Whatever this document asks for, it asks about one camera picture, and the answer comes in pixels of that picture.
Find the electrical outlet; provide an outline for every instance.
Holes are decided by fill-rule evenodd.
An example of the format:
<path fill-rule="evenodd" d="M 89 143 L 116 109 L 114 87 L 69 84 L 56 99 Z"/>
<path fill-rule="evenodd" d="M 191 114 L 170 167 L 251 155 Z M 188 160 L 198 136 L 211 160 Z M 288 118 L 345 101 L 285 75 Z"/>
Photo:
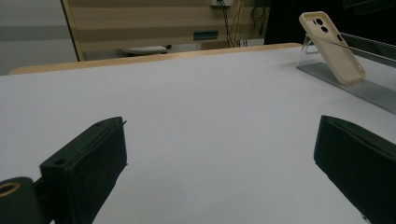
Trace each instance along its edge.
<path fill-rule="evenodd" d="M 233 5 L 233 0 L 223 0 L 224 5 L 226 7 L 231 7 Z M 212 7 L 221 7 L 221 2 L 218 0 L 211 0 L 210 1 L 210 6 Z"/>

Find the beige phone case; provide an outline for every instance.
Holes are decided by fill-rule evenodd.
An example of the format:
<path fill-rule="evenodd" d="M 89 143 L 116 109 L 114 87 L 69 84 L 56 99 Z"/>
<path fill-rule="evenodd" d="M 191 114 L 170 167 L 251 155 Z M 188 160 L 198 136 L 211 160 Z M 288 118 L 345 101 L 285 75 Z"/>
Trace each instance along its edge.
<path fill-rule="evenodd" d="M 353 84 L 366 77 L 363 67 L 352 51 L 341 47 L 347 46 L 347 42 L 340 36 L 326 13 L 305 12 L 299 21 L 340 83 Z"/>

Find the wooden table edge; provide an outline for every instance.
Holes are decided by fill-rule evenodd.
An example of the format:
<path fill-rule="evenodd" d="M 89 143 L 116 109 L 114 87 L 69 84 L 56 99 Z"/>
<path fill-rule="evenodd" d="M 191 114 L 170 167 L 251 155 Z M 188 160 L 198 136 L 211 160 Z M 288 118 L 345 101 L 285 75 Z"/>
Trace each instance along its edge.
<path fill-rule="evenodd" d="M 54 64 L 44 64 L 44 65 L 33 65 L 33 66 L 24 66 L 24 67 L 16 68 L 12 70 L 10 74 L 21 75 L 21 74 L 43 73 L 43 72 L 55 72 L 55 71 L 80 69 L 80 68 L 121 65 L 128 63 L 155 62 L 162 60 L 190 58 L 190 57 L 216 55 L 216 54 L 224 54 L 224 53 L 260 51 L 260 50 L 270 50 L 270 49 L 285 49 L 285 48 L 294 48 L 300 46 L 301 44 L 297 44 L 297 43 L 285 43 L 285 44 L 260 45 L 260 46 L 232 48 L 232 49 L 207 49 L 207 50 L 180 52 L 180 53 L 156 54 L 149 56 L 105 59 L 105 60 L 76 62 L 76 63 L 54 63 Z"/>

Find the white table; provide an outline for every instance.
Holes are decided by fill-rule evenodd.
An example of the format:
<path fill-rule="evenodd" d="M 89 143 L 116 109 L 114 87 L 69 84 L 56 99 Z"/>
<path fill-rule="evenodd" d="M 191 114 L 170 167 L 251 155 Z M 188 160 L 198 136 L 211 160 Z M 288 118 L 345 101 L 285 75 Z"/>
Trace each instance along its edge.
<path fill-rule="evenodd" d="M 313 160 L 321 115 L 396 116 L 295 68 L 300 48 L 0 77 L 0 180 L 123 116 L 129 165 L 94 223 L 363 224 Z"/>

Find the clear acrylic stand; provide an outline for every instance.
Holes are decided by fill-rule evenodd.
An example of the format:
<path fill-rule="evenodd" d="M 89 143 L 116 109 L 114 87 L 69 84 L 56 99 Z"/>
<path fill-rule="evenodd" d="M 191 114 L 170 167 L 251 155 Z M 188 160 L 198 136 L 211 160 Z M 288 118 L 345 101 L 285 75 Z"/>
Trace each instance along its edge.
<path fill-rule="evenodd" d="M 338 82 L 309 35 L 305 37 L 297 68 L 396 115 L 396 47 L 354 35 L 340 35 L 348 46 L 314 38 L 351 50 L 366 71 L 363 81 L 348 86 Z"/>

